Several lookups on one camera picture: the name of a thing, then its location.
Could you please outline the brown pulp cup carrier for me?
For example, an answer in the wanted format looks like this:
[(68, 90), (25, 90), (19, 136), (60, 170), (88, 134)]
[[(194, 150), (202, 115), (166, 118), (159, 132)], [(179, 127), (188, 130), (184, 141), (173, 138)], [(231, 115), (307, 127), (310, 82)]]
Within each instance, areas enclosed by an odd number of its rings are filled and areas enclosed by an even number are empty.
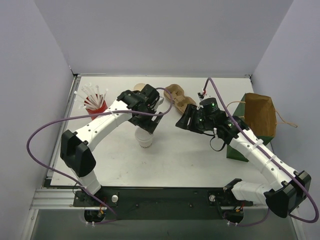
[(185, 96), (184, 89), (178, 84), (171, 84), (165, 87), (172, 96), (172, 102), (177, 111), (183, 115), (189, 104), (196, 105), (196, 102), (189, 96)]

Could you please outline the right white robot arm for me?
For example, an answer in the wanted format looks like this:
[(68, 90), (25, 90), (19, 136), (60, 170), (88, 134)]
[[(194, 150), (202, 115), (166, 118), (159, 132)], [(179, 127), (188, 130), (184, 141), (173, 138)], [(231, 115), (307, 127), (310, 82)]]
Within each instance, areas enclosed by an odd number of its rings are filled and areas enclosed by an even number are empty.
[(274, 214), (286, 218), (306, 199), (311, 176), (280, 160), (242, 119), (220, 110), (214, 97), (202, 100), (199, 106), (188, 104), (175, 125), (198, 134), (211, 131), (225, 145), (241, 153), (266, 178), (267, 184), (236, 180), (230, 188), (236, 200), (267, 205)]

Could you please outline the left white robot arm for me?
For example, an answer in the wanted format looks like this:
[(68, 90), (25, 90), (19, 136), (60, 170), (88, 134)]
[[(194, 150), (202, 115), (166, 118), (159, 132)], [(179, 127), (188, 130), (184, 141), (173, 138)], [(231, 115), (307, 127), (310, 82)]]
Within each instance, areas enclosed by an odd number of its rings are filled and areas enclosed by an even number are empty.
[(94, 172), (96, 160), (92, 154), (96, 146), (114, 129), (130, 122), (137, 127), (135, 137), (143, 148), (153, 142), (153, 133), (162, 115), (156, 118), (159, 105), (164, 99), (151, 85), (146, 84), (141, 90), (123, 91), (111, 106), (86, 126), (72, 132), (66, 130), (61, 136), (60, 158), (76, 175), (77, 180), (87, 191), (84, 199), (92, 206), (101, 203), (103, 194), (101, 184)]

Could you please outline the white paper coffee cup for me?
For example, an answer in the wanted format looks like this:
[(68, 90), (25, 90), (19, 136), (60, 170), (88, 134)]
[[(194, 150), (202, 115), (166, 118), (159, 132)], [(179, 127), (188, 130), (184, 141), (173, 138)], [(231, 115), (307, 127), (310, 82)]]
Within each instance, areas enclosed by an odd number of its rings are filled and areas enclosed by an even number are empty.
[(153, 143), (153, 134), (140, 127), (135, 130), (134, 136), (142, 148), (149, 148)]

